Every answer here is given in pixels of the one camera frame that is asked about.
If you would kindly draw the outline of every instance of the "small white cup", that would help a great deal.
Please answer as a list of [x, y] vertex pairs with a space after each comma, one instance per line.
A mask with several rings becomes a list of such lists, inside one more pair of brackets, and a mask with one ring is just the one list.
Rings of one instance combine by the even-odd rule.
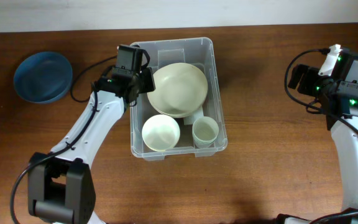
[[207, 148], [212, 145], [219, 134], [219, 126], [217, 122], [210, 117], [198, 118], [193, 123], [193, 140], [200, 149]]
[[143, 125], [142, 138], [150, 149], [163, 152], [175, 147], [180, 137], [178, 123], [170, 116], [159, 114], [149, 118]]

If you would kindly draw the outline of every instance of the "clear plastic bin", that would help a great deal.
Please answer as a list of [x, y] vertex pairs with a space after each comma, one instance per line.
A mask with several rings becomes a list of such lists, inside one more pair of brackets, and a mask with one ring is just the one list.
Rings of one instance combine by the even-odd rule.
[[221, 95], [216, 75], [215, 57], [212, 40], [206, 37], [135, 42], [150, 55], [149, 66], [153, 72], [171, 63], [185, 62], [198, 67], [208, 81], [208, 94], [203, 104], [204, 116], [218, 122], [219, 135], [208, 148], [198, 149], [191, 135], [192, 125], [184, 125], [183, 118], [175, 119], [180, 127], [180, 139], [173, 149], [155, 152], [149, 149], [142, 139], [143, 124], [152, 116], [159, 114], [150, 104], [147, 94], [139, 95], [137, 104], [131, 107], [131, 151], [133, 155], [147, 161], [162, 160], [167, 155], [194, 153], [196, 157], [212, 156], [227, 146], [226, 127], [224, 125]]

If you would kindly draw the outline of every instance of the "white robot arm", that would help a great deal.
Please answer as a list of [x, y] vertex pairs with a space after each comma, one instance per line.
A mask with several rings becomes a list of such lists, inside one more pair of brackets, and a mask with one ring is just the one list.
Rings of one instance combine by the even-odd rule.
[[[358, 117], [346, 119], [358, 129]], [[358, 135], [345, 124], [337, 121], [331, 128], [341, 168], [343, 203], [342, 212], [350, 208], [358, 209]], [[311, 221], [288, 217], [284, 224], [308, 224]]]
[[[142, 65], [142, 57], [147, 63]], [[46, 222], [75, 224], [104, 224], [94, 213], [96, 194], [90, 168], [94, 157], [112, 126], [124, 114], [126, 107], [136, 101], [140, 93], [154, 91], [150, 57], [138, 47], [120, 45], [116, 66], [109, 67], [93, 85], [94, 92], [82, 115], [68, 134], [50, 151], [36, 152], [30, 165], [19, 176], [14, 193], [23, 175], [28, 172], [29, 213]], [[53, 181], [66, 176], [65, 184]]]
[[[316, 51], [327, 55], [324, 65], [320, 69], [297, 65], [288, 84], [292, 89], [299, 84], [298, 92], [313, 96], [315, 100], [305, 104], [294, 99], [288, 91], [287, 94], [306, 106], [307, 112], [326, 115], [327, 128], [335, 142], [341, 168], [344, 191], [342, 212], [315, 221], [279, 214], [276, 224], [314, 224], [320, 220], [324, 224], [358, 223], [358, 54], [334, 45], [330, 49], [310, 50], [298, 57]], [[321, 108], [313, 106], [316, 102], [321, 103]]]
[[[84, 112], [78, 118], [72, 129], [68, 134], [52, 148], [51, 152], [57, 152], [66, 146], [67, 141], [71, 141], [82, 130], [88, 118], [91, 116], [93, 106], [95, 104], [94, 96], [91, 94], [89, 103], [86, 106]], [[63, 154], [57, 156], [59, 159], [65, 161], [74, 161], [75, 159], [81, 159], [85, 164], [92, 166], [93, 159], [99, 150], [107, 133], [110, 131], [112, 126], [117, 122], [118, 119], [124, 114], [124, 100], [116, 97], [114, 93], [107, 91], [98, 92], [98, 112], [93, 118], [91, 124], [86, 129], [84, 135], [80, 140], [73, 146], [75, 150], [68, 150]], [[99, 217], [92, 213], [88, 224], [105, 224]]]

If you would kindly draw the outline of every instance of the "white bowl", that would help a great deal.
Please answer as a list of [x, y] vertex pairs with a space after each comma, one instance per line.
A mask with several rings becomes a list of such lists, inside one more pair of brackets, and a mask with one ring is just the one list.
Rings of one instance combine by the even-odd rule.
[[178, 123], [170, 116], [159, 114], [149, 118], [143, 125], [142, 138], [147, 147], [163, 152], [175, 147], [180, 137]]
[[174, 63], [154, 73], [155, 90], [147, 94], [150, 104], [160, 113], [184, 118], [205, 101], [208, 82], [194, 65]]

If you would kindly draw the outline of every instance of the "wooden table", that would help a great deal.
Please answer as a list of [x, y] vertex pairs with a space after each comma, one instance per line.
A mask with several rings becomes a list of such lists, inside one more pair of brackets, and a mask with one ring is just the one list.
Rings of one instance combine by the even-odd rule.
[[[31, 155], [48, 152], [85, 108], [69, 95], [48, 105], [20, 99], [12, 78], [23, 59], [57, 51], [76, 75], [119, 44], [204, 36], [214, 44], [228, 147], [212, 157], [147, 162], [131, 153], [126, 113], [92, 167], [97, 214], [109, 223], [251, 223], [279, 213], [312, 219], [338, 212], [341, 177], [325, 118], [292, 102], [283, 78], [301, 51], [338, 43], [358, 52], [358, 24], [96, 30], [0, 34], [0, 223], [11, 222], [11, 187]], [[300, 60], [323, 61], [318, 54]], [[85, 75], [75, 95], [86, 98], [103, 70]], [[27, 213], [27, 180], [16, 212], [22, 223], [43, 223]]]

